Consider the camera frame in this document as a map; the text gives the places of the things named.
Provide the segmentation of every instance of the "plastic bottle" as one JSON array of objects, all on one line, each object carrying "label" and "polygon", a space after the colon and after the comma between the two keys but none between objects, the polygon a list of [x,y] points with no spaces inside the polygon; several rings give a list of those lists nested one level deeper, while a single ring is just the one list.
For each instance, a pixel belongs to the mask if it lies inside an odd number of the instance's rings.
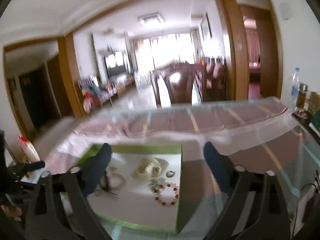
[{"label": "plastic bottle", "polygon": [[290,106],[294,110],[296,109],[296,105],[297,105],[298,88],[299,88],[299,71],[300,71],[300,68],[296,67],[292,77]]}]

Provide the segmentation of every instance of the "wooden door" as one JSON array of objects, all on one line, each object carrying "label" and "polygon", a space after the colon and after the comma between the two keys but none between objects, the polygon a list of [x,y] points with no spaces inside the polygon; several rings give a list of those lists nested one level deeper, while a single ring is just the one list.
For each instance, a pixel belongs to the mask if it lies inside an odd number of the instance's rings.
[{"label": "wooden door", "polygon": [[62,116],[72,115],[72,108],[68,95],[63,84],[63,79],[59,65],[59,55],[52,58],[47,63],[50,82],[54,96],[56,98]]},{"label": "wooden door", "polygon": [[54,98],[53,98],[53,95],[50,89],[50,84],[48,81],[47,70],[45,69],[44,65],[41,66],[37,74],[38,74],[38,81],[41,87],[42,95],[44,97],[44,102],[47,108],[49,118],[58,119],[60,118],[60,114],[54,102]]},{"label": "wooden door", "polygon": [[260,94],[263,97],[277,96],[279,64],[276,32],[271,14],[256,19],[260,43]]},{"label": "wooden door", "polygon": [[35,70],[19,77],[23,99],[36,129],[43,126],[49,120],[49,114],[38,80],[39,71]]}]

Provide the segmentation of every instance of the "picture frame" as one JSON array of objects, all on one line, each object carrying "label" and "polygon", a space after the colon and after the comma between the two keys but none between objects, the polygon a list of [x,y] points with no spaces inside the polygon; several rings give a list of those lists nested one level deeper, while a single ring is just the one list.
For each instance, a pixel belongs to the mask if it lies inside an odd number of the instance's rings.
[{"label": "picture frame", "polygon": [[208,18],[208,13],[206,12],[201,20],[201,32],[202,32],[202,37],[203,41],[206,42],[207,40],[210,40],[212,38],[212,33],[211,33],[211,28],[210,28],[210,23],[209,23],[209,18]]}]

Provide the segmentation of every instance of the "cushion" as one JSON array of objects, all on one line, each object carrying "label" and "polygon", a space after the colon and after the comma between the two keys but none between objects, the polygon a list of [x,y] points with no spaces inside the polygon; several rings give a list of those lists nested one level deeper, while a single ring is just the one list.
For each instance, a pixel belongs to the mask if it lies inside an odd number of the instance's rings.
[{"label": "cushion", "polygon": [[225,65],[223,65],[221,63],[217,63],[214,67],[214,70],[213,70],[213,75],[212,75],[213,78],[223,79],[225,68],[226,68]]},{"label": "cushion", "polygon": [[207,79],[207,88],[212,88],[211,79]]},{"label": "cushion", "polygon": [[211,75],[212,73],[213,73],[213,70],[214,70],[214,65],[215,65],[215,63],[209,63],[209,64],[207,64],[207,73],[209,74],[209,75]]}]

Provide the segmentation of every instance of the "pink curtain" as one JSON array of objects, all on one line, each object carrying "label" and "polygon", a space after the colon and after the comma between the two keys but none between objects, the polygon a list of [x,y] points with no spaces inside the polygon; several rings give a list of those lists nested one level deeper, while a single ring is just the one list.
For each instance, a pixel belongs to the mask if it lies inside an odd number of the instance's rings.
[{"label": "pink curtain", "polygon": [[257,30],[246,29],[248,51],[249,51],[249,62],[258,62],[260,55],[260,44]]}]

